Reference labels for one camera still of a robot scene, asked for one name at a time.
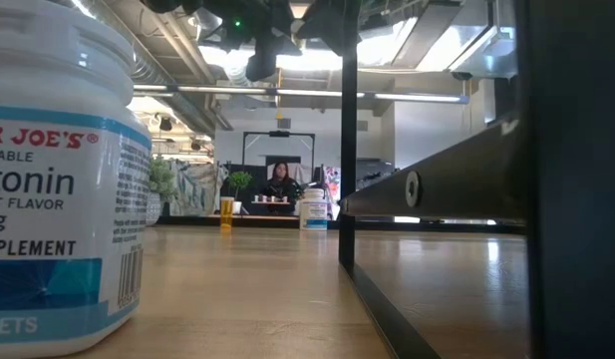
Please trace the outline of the green potted plant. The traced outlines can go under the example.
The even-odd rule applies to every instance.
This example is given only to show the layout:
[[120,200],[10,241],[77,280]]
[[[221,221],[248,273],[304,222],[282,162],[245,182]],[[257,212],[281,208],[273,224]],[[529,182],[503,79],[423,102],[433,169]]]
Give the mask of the green potted plant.
[[228,177],[230,190],[233,192],[232,213],[240,214],[242,202],[239,199],[239,193],[248,188],[253,179],[249,172],[233,172]]

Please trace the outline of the floral patterned panel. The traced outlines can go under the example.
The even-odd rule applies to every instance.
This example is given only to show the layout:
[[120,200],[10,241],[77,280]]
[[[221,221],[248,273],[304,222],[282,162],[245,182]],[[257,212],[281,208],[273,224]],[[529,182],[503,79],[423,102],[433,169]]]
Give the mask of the floral patterned panel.
[[333,220],[338,218],[340,211],[340,169],[335,167],[324,167],[324,184],[327,190],[329,211]]

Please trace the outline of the linear ceiling light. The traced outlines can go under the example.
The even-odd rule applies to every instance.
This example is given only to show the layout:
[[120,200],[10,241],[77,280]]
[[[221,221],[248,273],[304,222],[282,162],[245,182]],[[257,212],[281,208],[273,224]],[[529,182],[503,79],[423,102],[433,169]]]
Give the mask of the linear ceiling light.
[[[341,98],[341,91],[332,90],[301,90],[288,88],[249,88],[249,87],[221,87],[197,85],[134,85],[134,91],[139,93],[199,93],[212,95],[252,95],[252,96],[289,96],[289,97],[316,97]],[[394,102],[418,102],[465,105],[469,97],[459,95],[420,94],[420,93],[380,93],[357,92],[356,98],[361,100],[384,100]]]

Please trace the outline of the silver ventilation duct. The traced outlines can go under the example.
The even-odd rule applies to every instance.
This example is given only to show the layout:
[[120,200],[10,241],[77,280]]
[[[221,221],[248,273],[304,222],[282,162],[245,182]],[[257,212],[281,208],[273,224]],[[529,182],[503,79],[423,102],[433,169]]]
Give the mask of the silver ventilation duct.
[[[133,47],[136,68],[132,74],[132,79],[136,85],[169,85],[173,83],[173,78],[140,43],[134,43]],[[173,94],[171,97],[159,98],[159,100],[169,106],[174,114],[192,131],[214,137],[215,120],[188,98],[182,94]]]

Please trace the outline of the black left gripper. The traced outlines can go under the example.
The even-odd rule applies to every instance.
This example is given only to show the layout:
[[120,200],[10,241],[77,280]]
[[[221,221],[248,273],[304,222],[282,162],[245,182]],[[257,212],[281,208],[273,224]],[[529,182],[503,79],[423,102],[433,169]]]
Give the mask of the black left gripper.
[[275,73],[277,56],[291,38],[295,20],[289,0],[203,0],[203,8],[222,20],[216,42],[222,50],[236,50],[255,40],[245,70],[249,81]]

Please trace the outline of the white bottle blue label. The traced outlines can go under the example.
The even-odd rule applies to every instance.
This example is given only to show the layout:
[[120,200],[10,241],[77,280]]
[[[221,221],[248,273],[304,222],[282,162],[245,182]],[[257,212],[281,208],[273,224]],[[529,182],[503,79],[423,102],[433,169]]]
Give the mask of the white bottle blue label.
[[328,226],[328,202],[322,188],[307,188],[300,201],[299,220],[301,230],[326,230]]

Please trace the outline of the green succulent in white pot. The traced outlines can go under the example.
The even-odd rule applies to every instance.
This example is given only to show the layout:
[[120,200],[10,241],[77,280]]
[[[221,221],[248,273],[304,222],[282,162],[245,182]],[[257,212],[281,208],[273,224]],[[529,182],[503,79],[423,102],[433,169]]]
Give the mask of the green succulent in white pot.
[[163,208],[176,196],[174,173],[170,162],[162,158],[151,159],[147,200],[147,225],[156,224]]

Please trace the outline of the white Trader Joe's melatonin bottle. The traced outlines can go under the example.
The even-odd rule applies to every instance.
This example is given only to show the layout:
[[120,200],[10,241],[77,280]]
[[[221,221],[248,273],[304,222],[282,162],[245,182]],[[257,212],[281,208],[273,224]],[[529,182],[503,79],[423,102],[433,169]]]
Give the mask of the white Trader Joe's melatonin bottle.
[[49,0],[0,0],[0,359],[86,350],[140,303],[152,141],[132,45]]

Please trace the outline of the orange pill vial white cap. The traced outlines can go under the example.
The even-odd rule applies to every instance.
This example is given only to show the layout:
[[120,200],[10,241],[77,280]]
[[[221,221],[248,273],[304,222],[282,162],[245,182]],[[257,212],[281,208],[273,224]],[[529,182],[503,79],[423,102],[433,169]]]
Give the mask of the orange pill vial white cap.
[[222,196],[220,198],[220,229],[222,231],[231,231],[233,222],[233,205],[234,198],[231,196]]

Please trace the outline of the person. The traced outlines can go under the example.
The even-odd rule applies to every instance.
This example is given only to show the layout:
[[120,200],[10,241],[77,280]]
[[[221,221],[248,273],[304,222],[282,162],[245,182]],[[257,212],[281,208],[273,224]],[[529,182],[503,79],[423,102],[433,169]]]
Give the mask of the person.
[[261,191],[263,195],[275,198],[287,198],[287,204],[269,204],[267,210],[273,214],[293,215],[296,203],[302,198],[304,190],[301,185],[293,179],[288,172],[286,163],[274,165],[272,177],[268,180],[266,187]]

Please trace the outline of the marble patterned cloth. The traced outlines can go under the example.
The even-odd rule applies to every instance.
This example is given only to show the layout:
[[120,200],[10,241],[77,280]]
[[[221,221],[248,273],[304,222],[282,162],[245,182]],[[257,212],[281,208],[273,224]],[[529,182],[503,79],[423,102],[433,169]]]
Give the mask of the marble patterned cloth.
[[219,208],[220,190],[228,177],[223,165],[169,163],[175,194],[169,203],[173,216],[209,216]]

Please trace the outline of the black rig frame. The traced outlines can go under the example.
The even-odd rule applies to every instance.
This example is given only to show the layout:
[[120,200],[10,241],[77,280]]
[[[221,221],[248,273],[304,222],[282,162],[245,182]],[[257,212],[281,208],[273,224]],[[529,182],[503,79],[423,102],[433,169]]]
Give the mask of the black rig frame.
[[249,146],[252,145],[254,143],[254,141],[252,141],[251,143],[249,143],[247,141],[247,138],[249,136],[267,136],[269,138],[290,138],[290,137],[308,137],[311,139],[311,145],[308,146],[309,150],[311,151],[311,168],[312,170],[315,168],[315,143],[316,143],[316,135],[315,134],[310,134],[310,133],[292,133],[292,132],[287,132],[287,131],[269,131],[269,132],[243,132],[242,134],[242,149],[241,149],[241,165],[245,166],[246,163],[246,151],[248,150]]

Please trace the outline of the wooden shelf black frame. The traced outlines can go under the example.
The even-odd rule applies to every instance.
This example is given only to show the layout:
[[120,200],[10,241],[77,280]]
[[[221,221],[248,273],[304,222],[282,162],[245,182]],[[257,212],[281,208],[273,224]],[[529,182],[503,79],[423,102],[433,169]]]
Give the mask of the wooden shelf black frame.
[[615,359],[615,0],[514,0],[513,117],[343,198],[519,219],[531,359]]

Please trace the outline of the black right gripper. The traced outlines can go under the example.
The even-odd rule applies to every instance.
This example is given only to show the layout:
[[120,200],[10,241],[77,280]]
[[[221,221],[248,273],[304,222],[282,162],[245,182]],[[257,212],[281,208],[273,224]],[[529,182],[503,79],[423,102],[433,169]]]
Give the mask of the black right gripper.
[[301,18],[298,39],[320,39],[335,54],[341,53],[341,1],[316,0]]

